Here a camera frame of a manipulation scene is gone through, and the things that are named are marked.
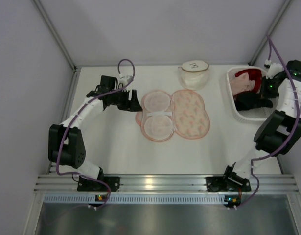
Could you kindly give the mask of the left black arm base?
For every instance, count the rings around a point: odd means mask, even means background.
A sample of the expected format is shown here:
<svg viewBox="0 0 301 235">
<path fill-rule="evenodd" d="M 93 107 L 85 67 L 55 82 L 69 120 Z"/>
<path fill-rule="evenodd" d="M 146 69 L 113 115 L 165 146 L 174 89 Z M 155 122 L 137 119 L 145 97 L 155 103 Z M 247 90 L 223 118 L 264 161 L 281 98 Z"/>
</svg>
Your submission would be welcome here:
<svg viewBox="0 0 301 235">
<path fill-rule="evenodd" d="M 105 184 L 97 181 L 89 180 L 84 177 L 78 179 L 78 192 L 103 192 L 107 191 L 109 186 L 110 192 L 117 192 L 120 186 L 120 177 L 116 176 L 104 176 L 102 180 Z"/>
</svg>

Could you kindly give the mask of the pink floral laundry bag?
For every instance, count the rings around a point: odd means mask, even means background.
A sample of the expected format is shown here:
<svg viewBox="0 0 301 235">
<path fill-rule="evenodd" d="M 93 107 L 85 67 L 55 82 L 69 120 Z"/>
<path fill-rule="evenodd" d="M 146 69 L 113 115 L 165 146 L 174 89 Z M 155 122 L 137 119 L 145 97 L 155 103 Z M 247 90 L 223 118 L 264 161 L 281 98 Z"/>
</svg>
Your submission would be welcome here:
<svg viewBox="0 0 301 235">
<path fill-rule="evenodd" d="M 162 142 L 173 134 L 189 140 L 203 138 L 210 129 L 210 119 L 203 98 L 191 90 L 172 95 L 162 90 L 147 93 L 141 101 L 142 111 L 135 120 L 142 134 L 151 141 Z"/>
</svg>

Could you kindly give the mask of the black garment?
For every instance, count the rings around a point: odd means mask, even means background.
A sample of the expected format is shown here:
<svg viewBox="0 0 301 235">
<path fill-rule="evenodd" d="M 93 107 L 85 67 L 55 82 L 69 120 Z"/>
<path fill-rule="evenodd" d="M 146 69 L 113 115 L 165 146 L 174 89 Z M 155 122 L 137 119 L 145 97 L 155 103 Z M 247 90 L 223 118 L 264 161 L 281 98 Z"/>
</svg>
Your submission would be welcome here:
<svg viewBox="0 0 301 235">
<path fill-rule="evenodd" d="M 262 98 L 260 94 L 250 91 L 236 95 L 234 104 L 237 111 L 247 111 L 255 108 L 273 107 L 271 100 Z"/>
</svg>

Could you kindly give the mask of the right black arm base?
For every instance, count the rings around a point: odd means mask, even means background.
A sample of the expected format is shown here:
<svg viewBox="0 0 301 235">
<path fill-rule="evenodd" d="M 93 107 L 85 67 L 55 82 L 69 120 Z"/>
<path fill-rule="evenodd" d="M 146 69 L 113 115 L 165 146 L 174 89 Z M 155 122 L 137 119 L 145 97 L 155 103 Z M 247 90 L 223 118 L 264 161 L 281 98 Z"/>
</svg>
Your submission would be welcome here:
<svg viewBox="0 0 301 235">
<path fill-rule="evenodd" d="M 250 192 L 251 185 L 248 179 L 239 176 L 213 176 L 206 178 L 208 192 Z"/>
</svg>

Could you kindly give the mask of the white round mesh laundry bag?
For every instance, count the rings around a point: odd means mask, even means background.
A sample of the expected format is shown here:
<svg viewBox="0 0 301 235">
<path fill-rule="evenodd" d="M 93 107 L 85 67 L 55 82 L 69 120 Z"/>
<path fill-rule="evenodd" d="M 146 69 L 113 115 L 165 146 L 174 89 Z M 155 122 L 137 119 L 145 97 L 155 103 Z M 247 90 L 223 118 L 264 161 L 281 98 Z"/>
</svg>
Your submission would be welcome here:
<svg viewBox="0 0 301 235">
<path fill-rule="evenodd" d="M 182 87 L 189 90 L 200 90 L 208 82 L 209 64 L 202 60 L 193 60 L 178 66 L 178 79 Z"/>
</svg>

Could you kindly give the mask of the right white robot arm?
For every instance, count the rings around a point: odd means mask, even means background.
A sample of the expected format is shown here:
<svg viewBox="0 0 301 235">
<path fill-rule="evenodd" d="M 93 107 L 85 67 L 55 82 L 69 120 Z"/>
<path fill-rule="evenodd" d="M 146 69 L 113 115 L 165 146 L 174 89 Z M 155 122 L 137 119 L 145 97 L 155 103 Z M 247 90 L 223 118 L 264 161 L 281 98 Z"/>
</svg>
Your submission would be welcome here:
<svg viewBox="0 0 301 235">
<path fill-rule="evenodd" d="M 266 61 L 265 68 L 239 66 L 227 71 L 226 86 L 234 118 L 242 123 L 260 125 L 255 146 L 239 160 L 238 175 L 249 178 L 255 151 L 263 156 L 286 154 L 301 137 L 301 61 L 283 67 Z"/>
</svg>

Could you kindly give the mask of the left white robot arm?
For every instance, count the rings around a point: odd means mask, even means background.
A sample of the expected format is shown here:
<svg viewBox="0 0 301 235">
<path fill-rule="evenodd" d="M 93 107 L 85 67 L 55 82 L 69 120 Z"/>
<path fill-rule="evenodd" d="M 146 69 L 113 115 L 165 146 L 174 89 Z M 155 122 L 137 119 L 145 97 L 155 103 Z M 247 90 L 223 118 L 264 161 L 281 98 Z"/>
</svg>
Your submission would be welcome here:
<svg viewBox="0 0 301 235">
<path fill-rule="evenodd" d="M 90 91 L 80 107 L 61 124 L 53 124 L 48 134 L 48 159 L 56 164 L 56 173 L 98 180 L 103 170 L 86 156 L 83 133 L 100 113 L 111 105 L 119 110 L 141 112 L 137 91 L 128 90 L 131 76 L 117 79 L 101 76 L 100 84 Z"/>
</svg>

